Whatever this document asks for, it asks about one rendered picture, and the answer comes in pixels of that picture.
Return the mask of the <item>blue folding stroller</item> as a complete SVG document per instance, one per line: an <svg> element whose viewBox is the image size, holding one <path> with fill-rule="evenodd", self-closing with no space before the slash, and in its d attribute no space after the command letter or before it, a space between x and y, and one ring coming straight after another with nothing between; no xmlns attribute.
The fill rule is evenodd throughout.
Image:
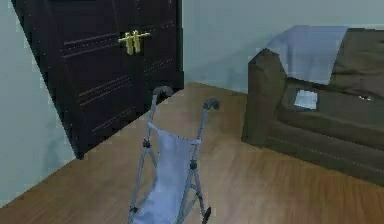
<svg viewBox="0 0 384 224"><path fill-rule="evenodd" d="M153 90L136 176L140 181L149 156L155 168L154 183L141 200L139 187L134 187L127 224L183 224L195 204L200 207L201 224L207 224L212 209L204 205L197 164L204 128L199 128L196 138L188 139L156 127L152 116L162 94L170 96L173 89L159 86Z"/></svg>

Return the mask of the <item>dark double room door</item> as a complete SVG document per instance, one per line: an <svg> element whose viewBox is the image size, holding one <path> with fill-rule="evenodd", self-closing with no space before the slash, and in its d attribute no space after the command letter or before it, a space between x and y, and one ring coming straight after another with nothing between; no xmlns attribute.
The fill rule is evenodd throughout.
<svg viewBox="0 0 384 224"><path fill-rule="evenodd" d="M184 87L182 0L10 0L74 155ZM126 32L150 33L128 55Z"/></svg>

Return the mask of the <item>pale blue flat square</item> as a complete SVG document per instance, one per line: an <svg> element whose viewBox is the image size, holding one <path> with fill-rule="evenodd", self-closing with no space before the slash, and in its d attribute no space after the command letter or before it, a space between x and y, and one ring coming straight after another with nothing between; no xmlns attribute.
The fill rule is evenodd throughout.
<svg viewBox="0 0 384 224"><path fill-rule="evenodd" d="M316 92L299 90L296 94L294 105L308 110L317 109L318 94Z"/></svg>

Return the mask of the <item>pale blue blanket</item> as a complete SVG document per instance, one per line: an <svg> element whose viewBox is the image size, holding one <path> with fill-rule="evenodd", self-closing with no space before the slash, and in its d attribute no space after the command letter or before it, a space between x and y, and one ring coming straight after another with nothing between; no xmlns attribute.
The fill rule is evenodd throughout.
<svg viewBox="0 0 384 224"><path fill-rule="evenodd" d="M295 25L274 36L267 49L279 56L289 78L330 83L347 26Z"/></svg>

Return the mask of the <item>brown sofa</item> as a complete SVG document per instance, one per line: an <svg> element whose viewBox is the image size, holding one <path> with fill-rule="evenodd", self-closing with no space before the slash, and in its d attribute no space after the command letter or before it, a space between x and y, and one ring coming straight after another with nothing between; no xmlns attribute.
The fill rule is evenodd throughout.
<svg viewBox="0 0 384 224"><path fill-rule="evenodd" d="M384 186L384 29L348 27L328 85L289 78L267 45L248 63L243 142Z"/></svg>

